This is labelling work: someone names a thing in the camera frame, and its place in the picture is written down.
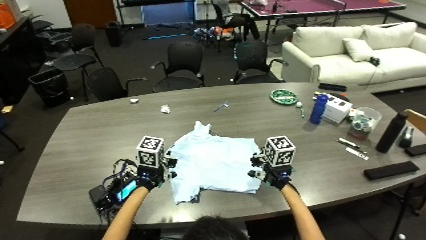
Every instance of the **trash can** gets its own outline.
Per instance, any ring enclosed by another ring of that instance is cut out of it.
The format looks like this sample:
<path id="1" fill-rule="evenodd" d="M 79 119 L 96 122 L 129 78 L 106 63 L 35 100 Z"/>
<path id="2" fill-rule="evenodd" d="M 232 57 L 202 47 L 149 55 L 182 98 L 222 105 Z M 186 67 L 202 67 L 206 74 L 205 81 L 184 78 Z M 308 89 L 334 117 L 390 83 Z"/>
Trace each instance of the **trash can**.
<path id="1" fill-rule="evenodd" d="M 105 33 L 106 33 L 109 46 L 120 47 L 122 42 L 121 23 L 116 21 L 108 22 Z"/>
<path id="2" fill-rule="evenodd" d="M 55 107 L 71 98 L 64 72 L 52 68 L 28 78 L 36 93 L 48 107 Z"/>

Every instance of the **forearm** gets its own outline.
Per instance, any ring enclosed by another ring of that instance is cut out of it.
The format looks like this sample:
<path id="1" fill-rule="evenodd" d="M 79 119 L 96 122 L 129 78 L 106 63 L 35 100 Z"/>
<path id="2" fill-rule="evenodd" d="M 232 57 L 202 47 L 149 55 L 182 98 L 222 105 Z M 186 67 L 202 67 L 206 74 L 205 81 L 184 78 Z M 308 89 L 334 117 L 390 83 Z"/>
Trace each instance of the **forearm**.
<path id="1" fill-rule="evenodd" d="M 104 240 L 125 240 L 130 231 L 134 215 L 149 191 L 145 187 L 137 188 L 125 201 L 118 214 L 104 235 Z"/>
<path id="2" fill-rule="evenodd" d="M 325 239 L 317 221 L 294 189 L 286 185 L 281 190 L 282 196 L 290 206 L 301 240 Z"/>

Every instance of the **green plate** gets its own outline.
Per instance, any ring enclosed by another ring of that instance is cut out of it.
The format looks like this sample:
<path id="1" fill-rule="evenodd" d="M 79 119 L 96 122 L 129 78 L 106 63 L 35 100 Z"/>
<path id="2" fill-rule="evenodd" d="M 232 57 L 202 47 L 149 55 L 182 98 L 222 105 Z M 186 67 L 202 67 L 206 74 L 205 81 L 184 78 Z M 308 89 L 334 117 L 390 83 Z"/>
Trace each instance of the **green plate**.
<path id="1" fill-rule="evenodd" d="M 298 101 L 298 97 L 294 92 L 286 89 L 277 89 L 270 92 L 270 99 L 282 105 L 293 105 Z"/>

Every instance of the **blue water bottle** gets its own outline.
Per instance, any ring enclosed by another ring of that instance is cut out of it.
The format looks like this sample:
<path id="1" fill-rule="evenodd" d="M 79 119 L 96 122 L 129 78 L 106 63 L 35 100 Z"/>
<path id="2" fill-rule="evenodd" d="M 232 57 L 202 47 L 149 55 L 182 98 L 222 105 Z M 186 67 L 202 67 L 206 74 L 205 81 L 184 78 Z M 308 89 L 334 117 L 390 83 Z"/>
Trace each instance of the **blue water bottle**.
<path id="1" fill-rule="evenodd" d="M 321 117 L 325 111 L 325 105 L 327 104 L 327 101 L 329 101 L 327 95 L 321 94 L 317 96 L 316 105 L 314 105 L 314 108 L 312 109 L 312 114 L 309 117 L 309 121 L 313 124 L 321 123 Z"/>

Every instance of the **white box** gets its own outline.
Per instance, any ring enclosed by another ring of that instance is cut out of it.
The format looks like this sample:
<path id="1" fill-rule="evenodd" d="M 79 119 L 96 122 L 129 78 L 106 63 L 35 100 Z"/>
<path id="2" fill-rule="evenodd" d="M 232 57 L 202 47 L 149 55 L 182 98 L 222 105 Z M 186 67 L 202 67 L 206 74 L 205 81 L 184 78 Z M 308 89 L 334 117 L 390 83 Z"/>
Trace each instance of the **white box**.
<path id="1" fill-rule="evenodd" d="M 138 164 L 149 168 L 158 168 L 164 157 L 164 139 L 144 136 L 136 146 L 136 151 Z"/>
<path id="2" fill-rule="evenodd" d="M 338 97 L 331 96 L 330 94 L 327 94 L 327 97 L 329 101 L 322 117 L 330 119 L 335 123 L 339 123 L 347 116 L 353 104 Z"/>
<path id="3" fill-rule="evenodd" d="M 290 165 L 294 158 L 296 146 L 286 136 L 270 137 L 265 144 L 265 157 L 272 167 Z"/>

